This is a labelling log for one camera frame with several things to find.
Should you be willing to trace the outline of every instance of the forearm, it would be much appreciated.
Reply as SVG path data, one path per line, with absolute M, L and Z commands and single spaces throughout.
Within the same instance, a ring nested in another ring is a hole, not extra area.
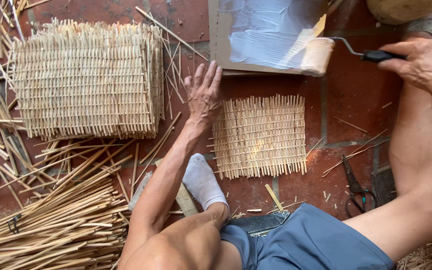
M 205 127 L 191 119 L 186 121 L 181 134 L 154 172 L 134 207 L 131 220 L 136 224 L 147 223 L 157 232 L 161 231 L 170 210 L 189 159 Z

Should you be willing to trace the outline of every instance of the woven bamboo panel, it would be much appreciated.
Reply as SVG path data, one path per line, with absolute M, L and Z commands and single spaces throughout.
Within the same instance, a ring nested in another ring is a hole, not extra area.
M 30 138 L 156 137 L 164 119 L 159 27 L 56 19 L 43 27 L 13 46 Z
M 221 179 L 306 172 L 303 97 L 252 96 L 223 105 L 213 124 Z

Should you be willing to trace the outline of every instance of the blue shorts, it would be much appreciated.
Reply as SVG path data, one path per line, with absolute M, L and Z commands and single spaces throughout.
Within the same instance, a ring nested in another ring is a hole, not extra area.
M 393 261 L 368 238 L 322 210 L 303 203 L 266 236 L 235 225 L 221 239 L 239 251 L 243 270 L 391 269 Z

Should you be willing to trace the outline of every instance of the man's left hand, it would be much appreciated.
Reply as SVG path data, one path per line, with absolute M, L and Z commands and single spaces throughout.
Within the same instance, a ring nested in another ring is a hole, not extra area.
M 203 79 L 204 69 L 204 64 L 199 65 L 194 74 L 194 82 L 188 76 L 184 79 L 184 87 L 188 95 L 189 121 L 206 130 L 216 120 L 223 105 L 219 93 L 223 69 L 217 66 L 216 61 L 212 61 Z

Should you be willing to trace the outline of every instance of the white sock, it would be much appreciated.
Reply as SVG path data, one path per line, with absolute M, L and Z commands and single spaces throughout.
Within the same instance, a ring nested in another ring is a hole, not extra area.
M 206 211 L 211 204 L 222 202 L 227 206 L 229 212 L 230 207 L 219 187 L 218 181 L 216 181 L 213 169 L 209 167 L 203 155 L 194 154 L 191 156 L 186 172 L 184 173 L 183 183 L 202 205 L 204 211 Z

